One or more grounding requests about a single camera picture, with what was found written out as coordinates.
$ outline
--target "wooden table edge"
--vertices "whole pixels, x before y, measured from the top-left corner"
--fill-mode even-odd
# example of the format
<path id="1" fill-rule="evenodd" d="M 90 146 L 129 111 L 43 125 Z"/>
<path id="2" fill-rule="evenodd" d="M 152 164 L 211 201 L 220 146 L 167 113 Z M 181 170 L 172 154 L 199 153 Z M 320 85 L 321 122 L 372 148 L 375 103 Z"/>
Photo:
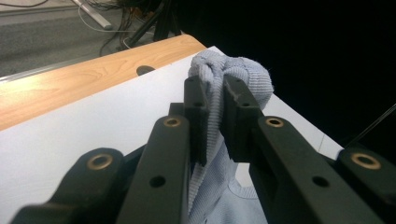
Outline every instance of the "wooden table edge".
<path id="1" fill-rule="evenodd" d="M 135 78 L 141 65 L 158 69 L 204 49 L 179 35 L 2 84 L 0 131 Z"/>

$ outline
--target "white table surface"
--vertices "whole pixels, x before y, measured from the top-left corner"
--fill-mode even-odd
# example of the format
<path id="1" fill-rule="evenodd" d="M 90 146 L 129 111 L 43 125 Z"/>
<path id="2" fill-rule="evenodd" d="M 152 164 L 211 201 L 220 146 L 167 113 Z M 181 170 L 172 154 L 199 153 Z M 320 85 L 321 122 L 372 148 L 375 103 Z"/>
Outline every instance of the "white table surface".
<path id="1" fill-rule="evenodd" d="M 170 103 L 183 102 L 193 56 L 0 132 L 0 223 L 27 204 L 46 202 L 82 154 L 112 147 L 126 155 L 145 145 Z M 275 94 L 263 113 L 290 121 L 323 155 L 335 158 L 342 149 Z M 242 186 L 252 185 L 247 164 L 236 175 Z"/>

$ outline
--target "mounting hole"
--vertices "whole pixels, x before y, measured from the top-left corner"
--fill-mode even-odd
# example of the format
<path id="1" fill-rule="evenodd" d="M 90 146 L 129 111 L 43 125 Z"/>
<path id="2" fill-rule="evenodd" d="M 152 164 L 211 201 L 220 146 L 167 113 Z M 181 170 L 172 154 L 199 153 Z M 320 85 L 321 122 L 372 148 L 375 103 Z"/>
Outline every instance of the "mounting hole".
<path id="1" fill-rule="evenodd" d="M 163 124 L 167 127 L 177 127 L 178 125 L 180 125 L 181 121 L 180 119 L 175 119 L 175 118 L 170 118 L 170 119 L 166 119 Z"/>
<path id="2" fill-rule="evenodd" d="M 157 175 L 150 179 L 149 185 L 156 189 L 162 187 L 165 184 L 165 182 L 166 180 L 163 176 Z"/>
<path id="3" fill-rule="evenodd" d="M 265 123 L 269 126 L 280 128 L 283 126 L 283 121 L 280 119 L 267 119 Z"/>
<path id="4" fill-rule="evenodd" d="M 381 168 L 381 163 L 376 158 L 364 153 L 353 153 L 351 159 L 366 169 L 379 170 Z"/>
<path id="5" fill-rule="evenodd" d="M 99 154 L 92 156 L 88 162 L 87 166 L 90 170 L 102 170 L 113 162 L 113 157 L 108 154 Z"/>
<path id="6" fill-rule="evenodd" d="M 143 76 L 146 73 L 149 73 L 151 71 L 154 71 L 155 69 L 153 67 L 147 66 L 147 65 L 142 65 L 138 66 L 136 69 L 136 73 L 138 76 Z"/>
<path id="7" fill-rule="evenodd" d="M 322 188 L 327 188 L 330 186 L 329 181 L 327 181 L 327 179 L 321 177 L 321 176 L 314 176 L 312 177 L 312 181 L 318 185 L 319 187 Z"/>

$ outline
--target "screw hole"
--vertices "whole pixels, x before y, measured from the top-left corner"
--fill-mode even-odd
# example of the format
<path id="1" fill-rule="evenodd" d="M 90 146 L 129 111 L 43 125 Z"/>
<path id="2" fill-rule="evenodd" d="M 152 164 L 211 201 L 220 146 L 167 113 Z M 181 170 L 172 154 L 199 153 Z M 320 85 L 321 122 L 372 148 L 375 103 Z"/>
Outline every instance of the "screw hole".
<path id="1" fill-rule="evenodd" d="M 321 176 L 312 177 L 312 181 L 319 187 L 327 188 L 330 186 L 329 181 Z"/>
<path id="2" fill-rule="evenodd" d="M 170 118 L 166 119 L 163 124 L 168 127 L 176 127 L 180 124 L 180 122 L 181 121 L 179 119 Z"/>
<path id="3" fill-rule="evenodd" d="M 87 162 L 87 166 L 91 170 L 102 170 L 109 166 L 111 162 L 113 162 L 112 156 L 108 154 L 99 154 L 91 157 Z"/>
<path id="4" fill-rule="evenodd" d="M 280 119 L 267 119 L 265 121 L 269 126 L 280 128 L 283 126 L 283 121 Z"/>
<path id="5" fill-rule="evenodd" d="M 152 188 L 159 188 L 162 187 L 165 184 L 166 180 L 163 178 L 163 176 L 157 175 L 155 177 L 152 177 L 149 181 L 149 185 Z"/>
<path id="6" fill-rule="evenodd" d="M 381 163 L 376 158 L 364 153 L 353 153 L 351 159 L 366 169 L 378 170 L 381 168 Z"/>

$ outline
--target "fabric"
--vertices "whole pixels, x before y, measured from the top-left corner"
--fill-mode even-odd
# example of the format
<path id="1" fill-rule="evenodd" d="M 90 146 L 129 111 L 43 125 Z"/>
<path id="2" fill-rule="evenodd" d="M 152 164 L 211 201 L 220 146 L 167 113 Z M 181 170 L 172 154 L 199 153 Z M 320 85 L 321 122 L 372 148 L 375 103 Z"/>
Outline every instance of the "fabric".
<path id="1" fill-rule="evenodd" d="M 219 132 L 225 75 L 242 79 L 264 109 L 274 88 L 268 71 L 250 59 L 228 57 L 207 49 L 191 61 L 189 77 L 203 81 L 209 104 L 206 166 L 195 164 L 190 182 L 189 223 L 267 223 L 254 188 L 235 179 L 237 163 L 230 160 Z"/>

